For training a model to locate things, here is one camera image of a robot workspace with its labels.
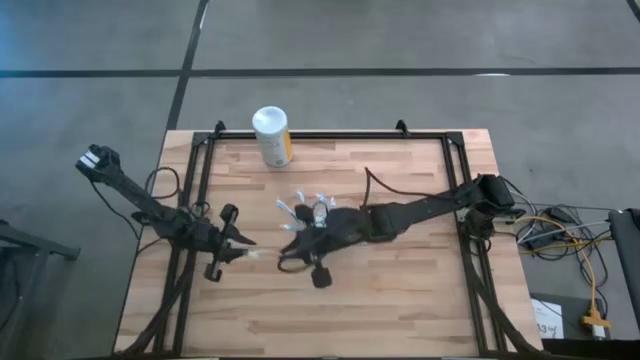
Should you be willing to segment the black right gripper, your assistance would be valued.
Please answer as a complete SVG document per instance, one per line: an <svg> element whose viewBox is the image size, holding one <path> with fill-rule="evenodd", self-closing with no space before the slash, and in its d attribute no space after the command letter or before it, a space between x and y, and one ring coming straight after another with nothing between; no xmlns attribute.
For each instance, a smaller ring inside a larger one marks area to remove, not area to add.
<svg viewBox="0 0 640 360"><path fill-rule="evenodd" d="M369 221L362 209L339 207L325 212L322 226L315 222L314 210L307 205L297 205L295 215L305 228L280 250L278 267L313 267L311 279L316 289L327 288L333 280L330 271L322 264L329 253L362 242L368 235Z"/></svg>

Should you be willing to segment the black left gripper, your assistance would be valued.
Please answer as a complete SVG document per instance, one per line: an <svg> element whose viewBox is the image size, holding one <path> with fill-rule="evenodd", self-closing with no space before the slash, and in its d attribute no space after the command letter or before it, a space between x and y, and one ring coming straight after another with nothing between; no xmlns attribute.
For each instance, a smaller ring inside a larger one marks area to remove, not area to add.
<svg viewBox="0 0 640 360"><path fill-rule="evenodd" d="M233 248L230 244L229 232L234 228L238 213L239 210L235 205L226 204L220 214L223 220L221 229L210 223L201 223L195 233L194 249L212 255L211 262L206 264L204 270L204 277L209 281L219 282L222 277L222 264L230 264L249 253L248 249ZM253 240L239 231L233 231L231 239L240 244L256 245Z"/></svg>

